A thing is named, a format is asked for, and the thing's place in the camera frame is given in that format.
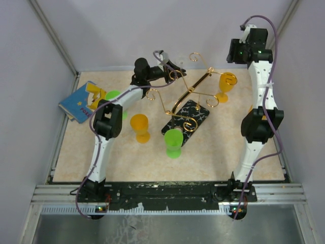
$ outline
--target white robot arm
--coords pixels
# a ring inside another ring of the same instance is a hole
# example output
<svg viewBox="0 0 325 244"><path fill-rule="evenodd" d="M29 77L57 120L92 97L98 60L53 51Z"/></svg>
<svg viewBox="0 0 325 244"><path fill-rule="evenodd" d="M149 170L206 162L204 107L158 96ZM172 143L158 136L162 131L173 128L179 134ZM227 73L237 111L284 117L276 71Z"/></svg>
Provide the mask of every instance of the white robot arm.
<svg viewBox="0 0 325 244"><path fill-rule="evenodd" d="M137 87L136 85L130 85L127 90L131 90L132 88ZM127 110L131 105L135 104L136 101L142 99L143 96L143 91L142 89L134 89L130 91L128 94L123 96L121 99L119 99L117 102L115 102L115 105L120 105L123 109ZM89 170L87 172L87 175L90 173L91 169L94 166L97 153L98 153L98 147L101 146L101 150L98 156L97 164L95 166L95 169L89 176L89 180L93 182L102 182L106 178L106 165L107 161L109 160L109 155L111 153L111 148L113 146L113 143L115 141L115 138L109 138L106 140L104 136L99 135L100 140L101 140L101 145L100 142L95 136L95 148L93 151L92 159L91 159L91 164L89 167Z"/></svg>
<svg viewBox="0 0 325 244"><path fill-rule="evenodd" d="M179 68L169 61L168 55L164 51L160 51L159 58L165 64L168 64L169 67L180 71L183 76L186 75L184 69ZM115 138L119 135L122 129L123 110L128 109L131 105L135 104L136 101L145 97L146 92L150 88L151 81L165 78L165 82L170 83L174 76L171 74L171 78L169 72L170 70L160 62L158 62L158 66L150 67L145 58L137 59L135 61L134 75L132 76L131 84L123 92L126 94L116 102L105 105L96 112L93 121L93 128L99 138L95 136L95 147L87 173L88 179L81 189L82 194L86 194L90 198L96 198L98 195L101 195L106 180L106 166L111 149ZM106 100L99 101L98 107L107 102L108 101ZM108 118L105 114L111 114L111 117Z"/></svg>
<svg viewBox="0 0 325 244"><path fill-rule="evenodd" d="M275 129L282 119L283 111L277 109L273 97L272 82L268 83L273 63L272 51L265 49L268 32L255 25L247 25L241 39L232 39L229 63L247 64L253 90L252 111L244 118L241 132L245 138L245 145L240 162L234 170L234 180L245 182L253 163L269 138L273 137L268 122L263 118L263 98L266 87L269 87L266 97L266 109Z"/></svg>

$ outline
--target green plastic cup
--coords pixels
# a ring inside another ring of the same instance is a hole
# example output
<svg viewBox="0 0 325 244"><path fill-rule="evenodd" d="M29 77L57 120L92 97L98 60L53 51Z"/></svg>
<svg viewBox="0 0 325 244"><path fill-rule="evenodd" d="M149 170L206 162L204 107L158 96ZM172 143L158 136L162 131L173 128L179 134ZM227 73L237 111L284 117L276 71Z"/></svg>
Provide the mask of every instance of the green plastic cup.
<svg viewBox="0 0 325 244"><path fill-rule="evenodd" d="M108 93L106 93L105 95L105 100L111 100L113 98L116 98L118 95L120 95L121 92L119 90L112 90L112 91L109 91ZM123 112L123 115L122 115L122 119L126 119L127 117L127 112L124 111Z"/></svg>
<svg viewBox="0 0 325 244"><path fill-rule="evenodd" d="M171 129L165 133L165 143L167 146L167 156L176 159L181 155L183 144L183 134L179 130Z"/></svg>

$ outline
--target gold wire stand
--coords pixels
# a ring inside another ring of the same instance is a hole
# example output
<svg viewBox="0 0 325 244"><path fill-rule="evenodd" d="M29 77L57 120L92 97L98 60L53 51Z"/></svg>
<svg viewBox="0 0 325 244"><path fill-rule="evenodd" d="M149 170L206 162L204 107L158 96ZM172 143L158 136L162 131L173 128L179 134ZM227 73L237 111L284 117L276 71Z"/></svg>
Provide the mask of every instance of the gold wire stand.
<svg viewBox="0 0 325 244"><path fill-rule="evenodd" d="M218 99L218 97L216 96L216 95L213 95L213 94L207 94L207 93L199 93L199 92L196 92L195 91L195 89L208 77L208 76L212 76L212 74L219 74L219 75L227 75L227 76L232 76L233 78L235 78L236 79L236 82L237 82L237 78L234 76L234 75L232 75L232 74L225 74L225 73L219 73L219 72L215 72L214 71L214 68L213 67L209 67L208 68L208 66L207 66L207 63L205 62L205 60L204 60L204 58L201 56L201 54L199 54L199 53L197 53L197 52L193 52L193 53L191 53L190 55L189 55L189 59L191 60L191 61L193 61L193 62L197 62L199 59L196 57L196 56L193 56L193 55L198 55L200 58L201 58L201 60L202 60L202 62L203 62L203 64L205 65L205 67L207 68L207 72L194 84L194 85L192 85L191 87L188 87L188 85L187 85L187 83L186 83L186 80L185 80L185 78L184 78L184 76L183 76L183 73L182 72L180 72L180 71L178 71L178 70L176 70L176 72L178 72L178 73L180 73L181 74L181 76L182 76L182 79L183 79L183 82L184 82L184 84L185 84L185 87L186 87L186 89L187 89L187 91L177 100L177 102L175 103L175 105L173 106L173 108L171 109L171 110L166 110L166 108L165 108L165 105L164 105L164 102L163 102L163 100L162 100L162 98L161 98L161 95L160 95L160 92L158 91L158 90L156 90L156 89L150 89L150 90L148 90L147 91L147 93L146 93L146 97L147 97L147 99L149 99L149 100L155 100L155 96L154 96L154 94L152 94L152 97L149 97L149 93L151 92L151 91L154 91L154 92L157 92L158 94L159 94L159 98L160 98L160 101L161 101L161 104L162 104L162 108L164 109L164 112L165 112L165 114L167 114L167 115L170 115L170 116L172 116L172 119L173 119L173 116L175 116L175 117L181 117L181 118L186 118L186 119L190 119L190 120L192 120L193 122L194 122L194 124L195 124L195 128L194 129L191 129L191 128L188 128L187 126L193 126L193 124L191 124L191 123L189 123L189 122L184 122L184 124L183 124L183 126L184 126L184 129L186 130L186 131L189 131L189 132L193 132L193 131L195 131L197 128L198 128L198 122L194 119L194 118L192 118L192 117L188 117L188 116L183 116L183 115L178 115L178 114L176 114L176 110L177 110L177 108L181 105L181 103L189 96L189 95L191 95L191 94L198 94L199 95L199 100L198 100L198 103L197 103L197 105L196 105L196 110L199 110L200 109L200 96L201 95L203 95L203 96L210 96L210 97L213 97L214 99L207 99L206 100L206 103L207 103L207 105L209 106L209 107L212 107L212 108L214 108L214 107L216 107L216 106L218 106L219 105L219 99ZM169 77L172 79L172 80L174 80L174 78L171 76L171 73L173 73L174 71L171 71L170 73L169 73Z"/></svg>

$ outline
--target orange cup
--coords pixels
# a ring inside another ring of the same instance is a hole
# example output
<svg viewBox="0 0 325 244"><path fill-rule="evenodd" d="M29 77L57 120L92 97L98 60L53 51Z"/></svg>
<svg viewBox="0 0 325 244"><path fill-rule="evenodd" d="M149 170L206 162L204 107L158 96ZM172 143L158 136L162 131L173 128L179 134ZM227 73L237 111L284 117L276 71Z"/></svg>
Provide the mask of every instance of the orange cup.
<svg viewBox="0 0 325 244"><path fill-rule="evenodd" d="M216 95L220 103L226 103L228 101L227 92L230 92L234 86L237 84L237 78L234 74L226 72L220 76L219 88L220 93Z"/></svg>
<svg viewBox="0 0 325 244"><path fill-rule="evenodd" d="M148 132L149 120L144 114L136 114L130 120L130 125L136 133L138 143L146 143L150 139Z"/></svg>

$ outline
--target wire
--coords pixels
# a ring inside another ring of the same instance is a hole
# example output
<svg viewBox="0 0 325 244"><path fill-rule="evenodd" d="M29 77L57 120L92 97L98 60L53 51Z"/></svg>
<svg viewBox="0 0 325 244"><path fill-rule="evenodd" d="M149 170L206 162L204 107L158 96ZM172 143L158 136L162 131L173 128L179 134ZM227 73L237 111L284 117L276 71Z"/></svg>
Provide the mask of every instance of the wire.
<svg viewBox="0 0 325 244"><path fill-rule="evenodd" d="M160 61L164 66L166 66L169 70L173 71L174 72L174 75L175 77L177 77L177 72L175 69L173 69L171 66L169 66L168 64L166 64L163 60L161 60L156 54L160 54L160 51L157 50L157 51L154 51L153 52L153 56L158 60ZM101 151L101 139L100 139L100 136L97 134L97 132L95 131L95 129L92 127L92 118L94 117L94 115L98 112L98 110L100 110L101 108L103 108L104 106L107 106L108 104L111 104L111 103L115 103L117 102L119 99L121 99L122 97L124 97L126 94L132 92L133 90L136 90L136 89L143 89L143 88L163 88L163 87L166 87L166 86L169 86L171 84L173 84L175 82L175 80L177 79L174 79L172 80L170 83L166 84L166 85L156 85L156 86L152 86L152 85L143 85L143 86L137 86L137 87L133 87L132 89L129 89L127 91L125 91L124 93L122 93L118 98L114 99L114 100L110 100L108 101L107 103L104 103L102 104L101 106L99 106L97 109L94 110L94 112L91 114L90 118L89 118L89 127L90 127L90 130L97 136L97 139L98 139L98 142L99 142L99 146L98 146L98 150L97 150L97 154L96 154L96 158L95 158L95 162L93 164L93 167L91 168L90 172L87 174L87 176L83 179L83 181L80 183L80 186L77 190L77 194L76 194L76 199L75 199L75 204L76 204L76 208L77 208L77 211L78 213L86 218L86 219L91 219L90 216L87 216L87 215L84 215L82 213L82 211L80 210L79 206L78 206L78 195L80 193L80 190L82 188L82 186L86 183L86 181L88 180L88 178L90 177L90 175L93 173L96 165L97 165L97 162L98 162L98 158L99 158L99 155L100 155L100 151Z"/></svg>
<svg viewBox="0 0 325 244"><path fill-rule="evenodd" d="M248 200L247 200L247 197L244 196L244 208L247 208L247 205L248 205Z"/></svg>
<svg viewBox="0 0 325 244"><path fill-rule="evenodd" d="M111 205L111 195L110 194L108 194L107 195L107 198L106 198L106 200L105 200L105 206L106 206L106 211L108 211L108 206L110 206Z"/></svg>
<svg viewBox="0 0 325 244"><path fill-rule="evenodd" d="M76 194L73 194L73 192L75 192L77 189L78 189L78 187L75 188L74 190L70 191L70 195L75 196Z"/></svg>
<svg viewBox="0 0 325 244"><path fill-rule="evenodd" d="M275 69L276 61L277 61L277 57L278 57L278 34L277 34L277 32L276 32L276 28L275 28L275 25L273 24L273 22L272 22L269 18L267 18L267 17L265 17L265 16L263 16L263 15L253 15L253 16L250 16L250 17L249 17L249 18L248 18L248 19L247 19L247 20L246 20L246 21L241 25L241 27L245 27L246 24L248 23L248 21L250 21L252 18L262 18L262 19L266 20L266 21L271 25L271 27L272 27L272 29L273 29L273 32L274 32L274 40L275 40L274 61L273 61L273 65L272 65L272 68L271 68L271 71L270 71L270 75L269 75L269 78L268 78L268 82L267 82L267 83L269 84L269 83L271 83L272 76L273 76L273 72L274 72L274 69ZM241 204L241 202L243 201L243 198L244 198L244 191L245 191L245 188L247 187L248 180L249 180L249 178L250 178L250 176L251 176L251 174L252 174L252 172L253 172L253 169L254 169L255 165L256 165L259 161L261 161L261 160L263 160L263 159L266 159L266 158L269 158L269 157L272 157L272 156L279 155L279 154L282 153L282 151L283 151L283 144L282 144L281 138L280 138L279 134L277 133L276 129L274 128L274 126L273 126L273 124L272 124L272 121L271 121L271 119L270 119L270 117L269 117L269 114L268 114L268 112L267 112L267 110L266 110L265 102L266 102L266 97L267 97L267 95L268 95L268 91L269 91L269 87L267 86L267 87L266 87L266 90L265 90L264 97L263 97L263 111L264 111L264 114L265 114L265 116L266 116L266 119L267 119L267 121L268 121L268 123L269 123L269 125L270 125L270 127L271 127L271 130L272 130L272 132L274 133L274 136L276 137L276 139L277 139L277 141L278 141L278 143L279 143L279 151L276 152L276 153L274 153L274 154L269 154L269 155L263 156L263 157L257 159L257 160L253 163L253 165L252 165L251 169L249 170L248 175L247 175L247 177L246 177L246 180L245 180L245 183L244 183L244 186L243 186L243 190L242 190L241 195L240 195L240 198L239 198L238 208L240 208L240 204ZM235 215L234 215L234 220L236 219L237 214L238 214L238 212L235 213Z"/></svg>

